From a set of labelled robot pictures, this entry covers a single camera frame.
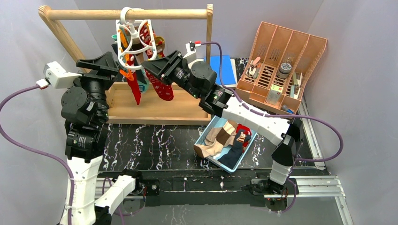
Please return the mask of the white sock hanger with clips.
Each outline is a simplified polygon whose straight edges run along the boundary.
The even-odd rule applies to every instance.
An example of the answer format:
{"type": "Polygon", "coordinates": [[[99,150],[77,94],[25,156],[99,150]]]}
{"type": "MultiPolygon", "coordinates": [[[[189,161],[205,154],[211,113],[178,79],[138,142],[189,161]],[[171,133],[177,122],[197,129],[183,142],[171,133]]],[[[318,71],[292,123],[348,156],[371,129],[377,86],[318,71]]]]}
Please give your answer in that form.
{"type": "Polygon", "coordinates": [[[157,57],[155,33],[150,19],[128,20],[128,12],[142,11],[141,8],[124,7],[120,13],[120,19],[116,20],[116,54],[120,65],[128,70],[140,70],[141,65],[134,65],[137,62],[136,56],[150,51],[149,60],[157,57]]]}

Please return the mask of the brown striped sock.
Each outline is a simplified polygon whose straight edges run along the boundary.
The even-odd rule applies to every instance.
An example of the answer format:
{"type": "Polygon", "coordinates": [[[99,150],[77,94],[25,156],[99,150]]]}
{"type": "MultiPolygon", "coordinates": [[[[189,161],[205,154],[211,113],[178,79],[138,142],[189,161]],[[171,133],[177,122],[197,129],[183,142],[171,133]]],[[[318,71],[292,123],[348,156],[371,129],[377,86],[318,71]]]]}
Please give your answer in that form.
{"type": "Polygon", "coordinates": [[[224,147],[232,145],[238,124],[228,120],[223,127],[212,128],[205,137],[204,144],[195,144],[194,150],[201,158],[215,156],[221,153],[224,147]]]}

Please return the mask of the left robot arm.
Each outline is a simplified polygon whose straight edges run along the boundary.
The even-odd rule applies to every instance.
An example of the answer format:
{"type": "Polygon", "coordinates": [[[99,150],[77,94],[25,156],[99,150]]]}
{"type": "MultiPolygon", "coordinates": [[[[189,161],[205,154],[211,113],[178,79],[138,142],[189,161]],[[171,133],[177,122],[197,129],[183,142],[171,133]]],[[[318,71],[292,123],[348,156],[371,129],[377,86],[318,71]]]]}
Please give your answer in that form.
{"type": "Polygon", "coordinates": [[[61,116],[65,119],[69,193],[60,224],[109,225],[112,215],[125,197],[144,192],[140,171],[124,169],[110,188],[95,197],[97,177],[108,131],[106,91],[119,74],[119,67],[111,52],[90,59],[78,60],[79,73],[61,97],[61,116]]]}

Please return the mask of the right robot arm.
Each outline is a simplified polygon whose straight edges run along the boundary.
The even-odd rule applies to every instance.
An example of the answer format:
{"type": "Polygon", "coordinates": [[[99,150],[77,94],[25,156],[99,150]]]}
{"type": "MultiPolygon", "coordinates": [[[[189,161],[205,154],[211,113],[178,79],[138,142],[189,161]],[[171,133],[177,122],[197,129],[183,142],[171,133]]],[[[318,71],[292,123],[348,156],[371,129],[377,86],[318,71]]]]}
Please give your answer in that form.
{"type": "Polygon", "coordinates": [[[302,144],[300,119],[283,119],[253,107],[231,89],[216,84],[217,73],[208,63],[197,61],[189,66],[179,51],[141,65],[160,82],[175,83],[199,99],[199,107],[205,112],[241,124],[271,141],[276,146],[271,173],[263,187],[256,186],[255,191],[283,193],[295,164],[294,155],[302,144]]]}

